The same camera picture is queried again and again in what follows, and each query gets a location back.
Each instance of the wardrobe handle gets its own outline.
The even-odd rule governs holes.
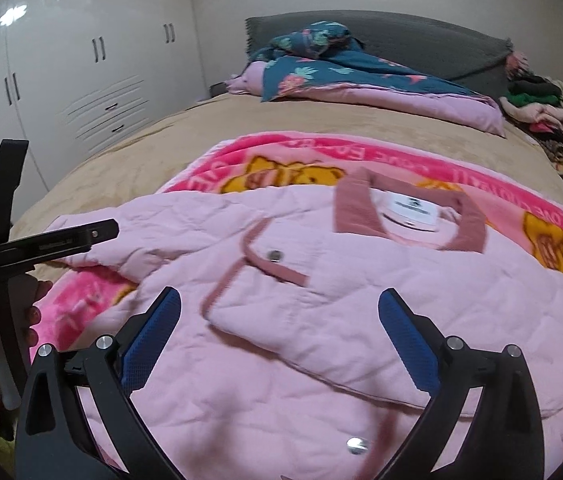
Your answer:
[[[99,37],[99,43],[102,46],[102,61],[104,59],[106,59],[106,48],[104,47],[104,38],[102,38],[101,36]]]
[[[10,90],[8,89],[8,78],[4,78],[4,85],[6,86],[6,97],[8,97],[8,106],[13,105],[13,100],[10,98]]]
[[[17,77],[15,76],[15,72],[13,72],[13,83],[15,83],[15,95],[19,101],[19,87],[17,86]]]

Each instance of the bed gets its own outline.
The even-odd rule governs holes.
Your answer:
[[[275,32],[286,33],[297,23],[306,23],[319,15],[321,19],[346,21],[353,29],[357,25],[361,33],[356,35],[377,55],[397,55],[395,59],[405,64],[418,63],[413,49],[407,47],[408,38],[421,46],[423,35],[429,43],[428,48],[420,49],[420,59],[424,61],[418,70],[430,73],[437,70],[434,56],[430,54],[431,38],[441,38],[432,44],[448,52],[456,52],[457,44],[469,44],[473,58],[467,55],[469,62],[455,63],[452,70],[448,69],[448,64],[442,65],[446,72],[440,69],[440,74],[455,78],[469,88],[473,85],[478,88],[475,91],[493,97],[505,89],[501,83],[501,53],[510,48],[506,41],[412,16],[353,11],[325,14],[327,16],[324,12],[297,13],[251,19],[248,22],[249,51],[260,46],[258,38],[270,37]],[[391,36],[391,30],[398,33]],[[399,41],[390,43],[395,38]],[[402,54],[395,54],[399,48]],[[508,123],[503,138],[446,121],[362,105],[309,100],[262,103],[252,95],[222,94],[159,121],[75,168],[21,217],[11,236],[38,234],[59,216],[115,207],[155,193],[217,143],[247,134],[276,131],[362,136],[424,150],[496,171],[563,206],[563,180],[541,147]],[[34,274],[41,280],[56,282],[66,270],[62,264],[43,264]],[[560,461],[557,459],[551,469]]]
[[[154,193],[216,143],[263,131],[346,133],[389,140],[511,177],[563,205],[563,180],[543,150],[506,124],[507,138],[443,121],[376,108],[223,94],[135,134],[75,168],[12,229],[13,238],[43,232],[63,214],[117,206]],[[39,266],[40,279],[58,279],[63,268]]]

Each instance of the teal floral blanket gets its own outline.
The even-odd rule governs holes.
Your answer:
[[[345,25],[312,23],[279,36],[255,52],[250,61],[267,61],[262,101],[298,88],[350,83],[417,94],[477,95],[465,86],[371,56]]]

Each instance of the blue gripper pad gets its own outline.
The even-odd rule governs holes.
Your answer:
[[[146,314],[139,314],[147,315],[147,319],[122,356],[120,383],[127,396],[146,385],[181,314],[181,297],[179,292],[171,287],[164,289]]]
[[[417,389],[433,397],[440,386],[437,356],[400,301],[404,300],[393,289],[382,292],[379,297],[379,320]]]

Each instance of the pink quilted jacket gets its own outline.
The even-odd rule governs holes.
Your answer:
[[[439,231],[416,236],[391,223],[385,191],[438,204]],[[145,196],[50,229],[106,218],[119,222],[119,237],[66,262],[108,266],[140,286],[76,346],[115,333],[164,286],[178,288],[180,323],[132,400],[189,478],[372,477],[428,401],[379,323],[388,287],[471,346],[520,345],[545,417],[546,457],[556,461],[547,474],[563,457],[563,274],[488,228],[466,195],[363,170],[335,189]],[[92,400],[82,401],[115,457]],[[469,397],[465,415],[475,406]],[[452,461],[468,424],[457,425],[439,465]],[[372,450],[351,454],[353,436]]]

